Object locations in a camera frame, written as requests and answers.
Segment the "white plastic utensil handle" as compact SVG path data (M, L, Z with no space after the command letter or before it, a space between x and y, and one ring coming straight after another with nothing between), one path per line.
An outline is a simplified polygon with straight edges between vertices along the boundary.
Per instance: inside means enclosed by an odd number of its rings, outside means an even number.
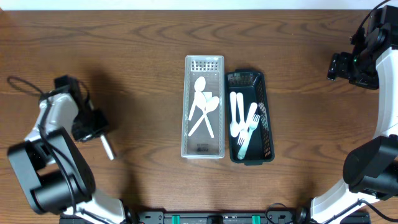
M192 103L192 106L190 108L190 113L189 113L189 116L188 116L188 120L189 121L192 119L193 114L195 112L195 108L197 106L196 95L197 95L197 93L201 93L205 89L205 86L206 86L205 78L204 77L198 77L197 80L195 81L195 84L194 84L195 93L194 93L194 97L193 97L193 103Z

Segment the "white plastic spoon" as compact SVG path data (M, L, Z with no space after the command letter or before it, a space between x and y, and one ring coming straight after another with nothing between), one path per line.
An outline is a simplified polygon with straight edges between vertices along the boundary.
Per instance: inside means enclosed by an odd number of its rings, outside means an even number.
M191 136L199 127L201 122L205 120L206 126L208 128L209 134L211 138L214 138L214 133L210 124L210 120L208 119L207 114L214 111L220 102L220 99L217 96L211 97L208 101L206 100L205 96L200 93L196 95L196 101L197 101L197 106L199 109L202 110L203 115L199 118L199 120L194 124L190 132L188 133L188 136Z
M229 94L229 102L231 106L231 123L230 123L230 133L233 138L236 138L239 134L239 125L236 121L236 107L237 107L237 93L232 91Z

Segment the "white plastic fork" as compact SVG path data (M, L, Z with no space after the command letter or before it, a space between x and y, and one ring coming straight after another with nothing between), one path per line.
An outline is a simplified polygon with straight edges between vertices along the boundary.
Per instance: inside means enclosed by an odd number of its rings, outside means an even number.
M251 105L249 107L249 111L248 111L247 120L245 122L245 125L243 126L243 129L239 133L239 139L238 139L239 146L242 146L244 141L247 138L248 128L249 128L250 123L252 122L252 119L255 115L256 110L257 110L257 103L255 103L255 102L251 103Z
M239 110L239 132L243 130L243 127L245 125L245 119L244 119L244 98L242 93L237 93L237 104L238 104L238 110Z

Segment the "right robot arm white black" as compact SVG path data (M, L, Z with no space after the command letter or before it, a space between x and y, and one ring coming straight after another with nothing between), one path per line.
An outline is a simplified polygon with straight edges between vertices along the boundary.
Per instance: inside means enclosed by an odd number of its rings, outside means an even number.
M298 208L293 223L340 223L363 206L397 222L374 207L397 196L397 7L383 1L362 23L368 27L359 26L351 37L353 51L334 54L327 77L378 90L374 136L347 155L342 179Z

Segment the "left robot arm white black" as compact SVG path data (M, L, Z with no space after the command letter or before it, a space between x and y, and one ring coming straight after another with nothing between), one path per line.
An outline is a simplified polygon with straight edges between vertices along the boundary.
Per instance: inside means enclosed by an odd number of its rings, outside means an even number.
M64 75L54 84L54 90L39 93L40 113L32 131L7 152L31 209L72 216L75 221L136 223L120 199L96 188L94 175L75 145L100 138L114 159L106 139L108 120L89 95L82 95L81 81Z

